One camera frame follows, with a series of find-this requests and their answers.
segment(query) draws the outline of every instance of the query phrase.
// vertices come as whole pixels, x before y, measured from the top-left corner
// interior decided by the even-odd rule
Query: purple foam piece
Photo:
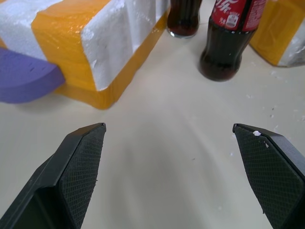
[[[0,47],[1,102],[30,102],[54,91],[64,82],[57,65]]]

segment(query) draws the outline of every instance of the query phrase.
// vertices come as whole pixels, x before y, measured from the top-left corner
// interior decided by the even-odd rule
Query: white foam block
[[[124,0],[111,0],[81,31],[81,42],[98,91],[107,88],[132,56]]]
[[[155,0],[126,0],[133,51],[145,40],[156,24]]]
[[[155,0],[156,1],[156,21],[158,21],[167,9],[170,7],[170,0]]]
[[[62,0],[6,0],[0,4],[0,37],[8,49],[46,60],[31,29],[39,11]]]

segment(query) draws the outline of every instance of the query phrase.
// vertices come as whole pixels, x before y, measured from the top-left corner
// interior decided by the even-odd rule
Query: tape-wrapped foam box
[[[58,65],[56,92],[115,103],[166,26],[169,0],[0,0],[0,47]]]

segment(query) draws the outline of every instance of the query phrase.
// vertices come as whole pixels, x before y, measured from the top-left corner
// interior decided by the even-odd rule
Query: red label
[[[258,27],[266,0],[253,0],[244,22],[243,31],[252,31]]]
[[[236,30],[246,0],[216,0],[212,20],[219,26]]]

